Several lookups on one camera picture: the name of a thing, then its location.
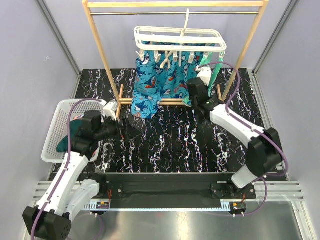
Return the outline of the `white perforated plastic basket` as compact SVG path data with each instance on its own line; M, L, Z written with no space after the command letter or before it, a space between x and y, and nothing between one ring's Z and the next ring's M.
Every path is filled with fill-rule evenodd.
M65 153L56 151L58 143L67 136L67 121L71 108L79 101L79 99L62 100L56 107L52 118L50 128L44 143L41 158L44 162L61 164L64 161ZM107 104L105 100L95 101L86 100L77 104L72 111L70 119L84 114L86 111L97 110L102 112L103 107Z

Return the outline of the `wooden clothes rack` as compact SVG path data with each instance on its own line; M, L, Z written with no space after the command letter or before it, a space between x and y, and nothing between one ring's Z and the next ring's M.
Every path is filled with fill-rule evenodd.
M255 19L253 24L250 28L248 37L246 39L245 45L238 57L238 60L235 65L235 70L239 70L243 60L246 56L246 53L249 49L249 46L253 40L253 37L256 33L256 30L259 26L259 23L265 13L265 10L268 6L267 0L214 0L214 1L122 1L122 2L89 2L87 0L82 1L82 5L84 8L84 12L87 16L90 28L93 33L93 37L95 39L100 57L102 59L104 68L106 70L109 82L111 84L113 93L115 95L116 101L118 105L121 107L123 105L130 105L132 103L132 99L130 98L123 98L122 90L117 90L115 81L113 79L113 75L108 63L107 55L105 54L105 50L103 48L103 44L97 29L97 26L94 21L94 16L96 13L92 12L92 9L104 8L104 9L112 9L112 8L218 8L218 7L257 7L258 11L254 12Z

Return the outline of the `mint green sock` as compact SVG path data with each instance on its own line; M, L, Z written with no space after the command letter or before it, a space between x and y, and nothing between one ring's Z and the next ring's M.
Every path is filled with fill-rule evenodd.
M209 86L213 71L209 66L205 66L202 68L200 68L200 66L209 64L211 62L211 58L212 56L210 54L207 56L203 56L199 66L196 67L196 73L197 73L196 78L200 78L206 87Z
M223 67L222 63L217 63L214 67L213 73L211 75L210 81L209 81L209 85L208 85L208 96L211 97L212 96L212 88L213 85L218 77L218 74L221 70L221 68Z

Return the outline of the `mint green sock left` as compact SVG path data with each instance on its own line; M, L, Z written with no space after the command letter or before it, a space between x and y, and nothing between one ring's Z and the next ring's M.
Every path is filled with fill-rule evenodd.
M210 54L207 56L203 56L199 66L196 67L196 73L197 73L196 78L200 78L206 87L209 86L213 71L209 66L205 66L202 68L200 68L200 66L209 64L211 62L211 58L212 56Z

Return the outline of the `blue shark print shorts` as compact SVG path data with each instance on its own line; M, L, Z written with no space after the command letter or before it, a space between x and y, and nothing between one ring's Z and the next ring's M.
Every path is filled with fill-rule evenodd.
M197 77L196 68L209 63L211 56L203 51L145 50L143 58L136 59L132 115L152 119L163 99L181 99L189 107L187 81Z

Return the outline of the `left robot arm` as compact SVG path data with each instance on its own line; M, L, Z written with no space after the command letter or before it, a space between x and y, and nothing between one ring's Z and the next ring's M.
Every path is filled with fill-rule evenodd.
M121 121L102 116L98 110L86 111L76 121L76 129L68 130L65 159L42 198L33 207L25 208L22 218L30 238L43 240L67 239L72 222L92 198L110 195L107 178L101 173L87 176L72 192L78 178L100 143L107 139L128 142L140 135L126 117Z

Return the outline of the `mint green sock right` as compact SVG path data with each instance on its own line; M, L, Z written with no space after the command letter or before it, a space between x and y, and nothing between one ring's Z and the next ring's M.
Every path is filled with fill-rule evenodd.
M213 85L218 77L218 74L221 70L221 68L223 67L222 63L217 63L214 67L213 73L211 75L210 81L209 81L209 85L208 85L208 96L211 97L212 96L212 88Z

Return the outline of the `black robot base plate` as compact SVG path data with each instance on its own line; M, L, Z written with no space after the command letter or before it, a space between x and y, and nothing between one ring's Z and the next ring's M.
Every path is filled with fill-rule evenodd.
M82 176L79 201L110 200L111 209L215 209L221 201L254 200L254 185L237 188L232 173L106 173Z

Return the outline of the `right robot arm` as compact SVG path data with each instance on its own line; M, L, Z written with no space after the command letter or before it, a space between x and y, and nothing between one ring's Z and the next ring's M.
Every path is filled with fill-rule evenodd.
M285 160L279 133L272 127L264 129L247 121L216 96L210 97L208 87L199 77L188 80L187 88L197 116L224 128L246 147L245 164L227 185L228 195L239 198L248 184Z

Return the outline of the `dark teal sock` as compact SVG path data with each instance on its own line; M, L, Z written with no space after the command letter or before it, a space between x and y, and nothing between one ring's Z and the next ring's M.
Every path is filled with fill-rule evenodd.
M70 126L70 138L71 138L71 140L73 140L74 137L82 135L82 120L81 119L72 120L69 123L69 126Z
M58 153L66 153L68 151L68 137L64 137L57 145L56 151Z

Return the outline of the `white plastic clip hanger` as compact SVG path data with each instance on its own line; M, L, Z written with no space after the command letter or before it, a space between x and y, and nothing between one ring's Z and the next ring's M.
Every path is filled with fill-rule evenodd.
M170 65L171 61L182 64L182 53L189 53L188 63L195 59L195 53L201 52L206 59L211 53L219 53L222 58L227 44L222 35L214 29L188 28L191 12L187 9L182 28L137 26L134 28L135 44L139 48L138 58L144 62L150 53L154 61L159 63L164 57L161 68Z

